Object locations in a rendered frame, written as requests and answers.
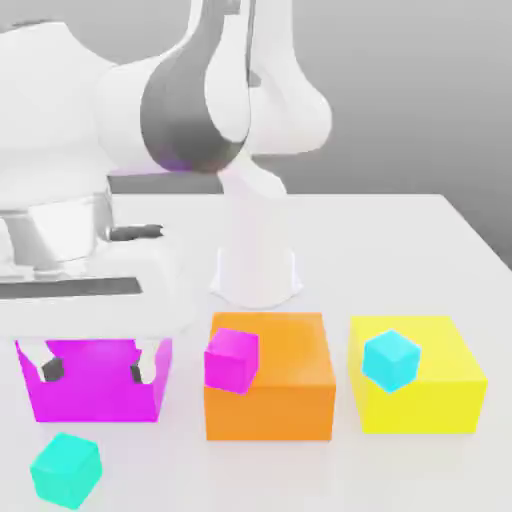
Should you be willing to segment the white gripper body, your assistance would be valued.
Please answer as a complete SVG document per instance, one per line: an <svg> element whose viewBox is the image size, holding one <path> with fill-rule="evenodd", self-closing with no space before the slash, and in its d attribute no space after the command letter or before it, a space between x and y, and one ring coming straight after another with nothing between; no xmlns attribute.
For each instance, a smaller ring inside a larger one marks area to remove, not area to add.
<svg viewBox="0 0 512 512"><path fill-rule="evenodd" d="M159 237L110 243L80 276L1 276L0 338L171 337L193 319L180 264L176 244Z"/></svg>

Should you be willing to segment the small magenta cube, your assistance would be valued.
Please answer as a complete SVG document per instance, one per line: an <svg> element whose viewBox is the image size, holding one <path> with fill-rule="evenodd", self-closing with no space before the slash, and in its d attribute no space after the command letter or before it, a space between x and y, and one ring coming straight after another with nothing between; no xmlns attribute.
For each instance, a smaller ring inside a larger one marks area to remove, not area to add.
<svg viewBox="0 0 512 512"><path fill-rule="evenodd" d="M206 387L245 395L259 369L259 336L219 328L204 352Z"/></svg>

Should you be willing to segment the small teal cube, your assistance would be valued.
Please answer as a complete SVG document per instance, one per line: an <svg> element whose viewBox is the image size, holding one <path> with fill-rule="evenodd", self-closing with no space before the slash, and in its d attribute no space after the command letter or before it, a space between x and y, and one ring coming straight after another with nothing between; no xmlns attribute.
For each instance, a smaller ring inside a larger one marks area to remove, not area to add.
<svg viewBox="0 0 512 512"><path fill-rule="evenodd" d="M58 433L34 459L30 474L39 498L77 510L103 474L98 444Z"/></svg>

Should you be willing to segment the small cyan cube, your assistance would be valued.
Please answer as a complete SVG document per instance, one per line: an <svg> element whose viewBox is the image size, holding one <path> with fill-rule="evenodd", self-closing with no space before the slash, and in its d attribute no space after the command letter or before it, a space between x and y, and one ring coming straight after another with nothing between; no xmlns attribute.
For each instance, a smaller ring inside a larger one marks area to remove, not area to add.
<svg viewBox="0 0 512 512"><path fill-rule="evenodd" d="M361 371L383 391L393 393L416 379L421 355L419 345L391 329L364 343Z"/></svg>

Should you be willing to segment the large magenta box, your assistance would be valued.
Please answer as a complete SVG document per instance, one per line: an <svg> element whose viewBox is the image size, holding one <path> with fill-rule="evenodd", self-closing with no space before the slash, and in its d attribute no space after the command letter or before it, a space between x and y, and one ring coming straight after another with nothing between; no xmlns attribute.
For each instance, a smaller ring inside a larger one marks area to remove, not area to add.
<svg viewBox="0 0 512 512"><path fill-rule="evenodd" d="M49 340L64 375L40 380L34 364L17 347L18 359L38 422L156 422L172 361L172 340L160 342L155 379L137 383L131 366L140 351L131 339Z"/></svg>

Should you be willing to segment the large orange box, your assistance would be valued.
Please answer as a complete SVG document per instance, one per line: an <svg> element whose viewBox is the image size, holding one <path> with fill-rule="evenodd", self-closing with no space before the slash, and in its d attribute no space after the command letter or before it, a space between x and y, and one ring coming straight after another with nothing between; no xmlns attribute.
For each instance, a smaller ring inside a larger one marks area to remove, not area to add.
<svg viewBox="0 0 512 512"><path fill-rule="evenodd" d="M259 369L245 395L206 387L210 441L328 441L336 381L319 313L223 312L219 328L259 336Z"/></svg>

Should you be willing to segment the large yellow box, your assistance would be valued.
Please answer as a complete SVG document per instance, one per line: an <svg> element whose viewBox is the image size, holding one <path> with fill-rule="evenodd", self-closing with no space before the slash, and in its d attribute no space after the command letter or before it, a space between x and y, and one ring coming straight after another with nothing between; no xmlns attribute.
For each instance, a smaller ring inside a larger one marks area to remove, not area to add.
<svg viewBox="0 0 512 512"><path fill-rule="evenodd" d="M361 371L366 341L396 330L422 349L417 377L386 393ZM459 434L476 430L488 380L448 316L353 316L347 367L362 430Z"/></svg>

